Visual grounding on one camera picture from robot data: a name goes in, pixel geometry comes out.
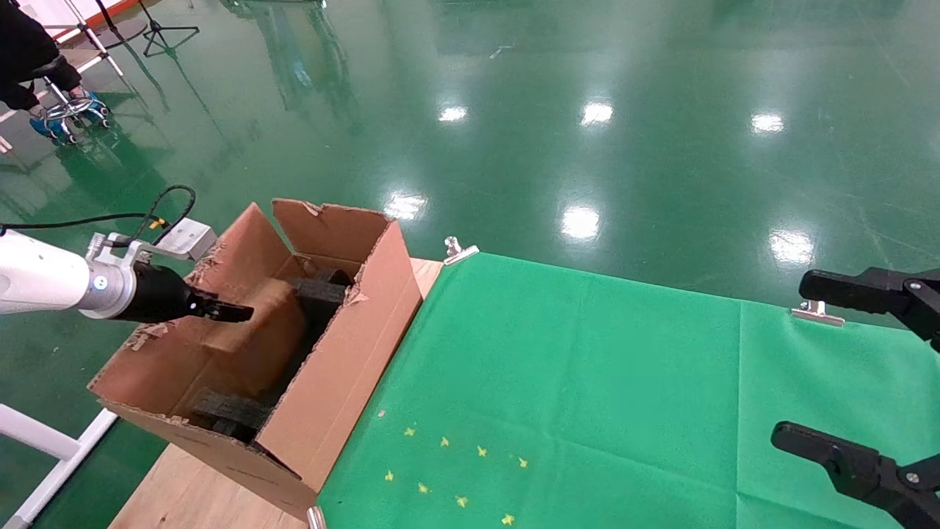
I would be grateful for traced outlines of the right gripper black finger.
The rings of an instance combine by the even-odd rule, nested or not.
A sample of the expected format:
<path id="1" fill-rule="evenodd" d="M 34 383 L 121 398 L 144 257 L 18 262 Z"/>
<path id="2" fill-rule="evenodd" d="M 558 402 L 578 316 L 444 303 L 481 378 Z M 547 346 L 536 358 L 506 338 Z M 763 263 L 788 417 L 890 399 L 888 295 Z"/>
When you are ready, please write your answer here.
<path id="1" fill-rule="evenodd" d="M 903 528 L 939 526 L 939 456 L 900 466 L 876 449 L 795 424 L 773 428 L 775 448 L 822 466 L 834 489 L 886 512 Z"/>
<path id="2" fill-rule="evenodd" d="M 939 351 L 939 270 L 917 273 L 869 267 L 857 276 L 812 269 L 799 284 L 807 301 L 867 314 L 890 314 Z"/>

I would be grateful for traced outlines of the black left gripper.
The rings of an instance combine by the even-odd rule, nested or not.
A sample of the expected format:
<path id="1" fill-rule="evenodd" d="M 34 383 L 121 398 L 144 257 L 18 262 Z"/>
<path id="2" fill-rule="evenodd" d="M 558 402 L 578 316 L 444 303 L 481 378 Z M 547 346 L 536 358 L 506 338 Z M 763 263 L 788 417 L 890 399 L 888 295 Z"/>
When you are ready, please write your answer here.
<path id="1" fill-rule="evenodd" d="M 214 292 L 192 292 L 176 271 L 135 262 L 134 294 L 115 318 L 134 323 L 165 323 L 198 316 L 223 323 L 241 323 L 254 315 L 251 306 L 222 301 Z"/>

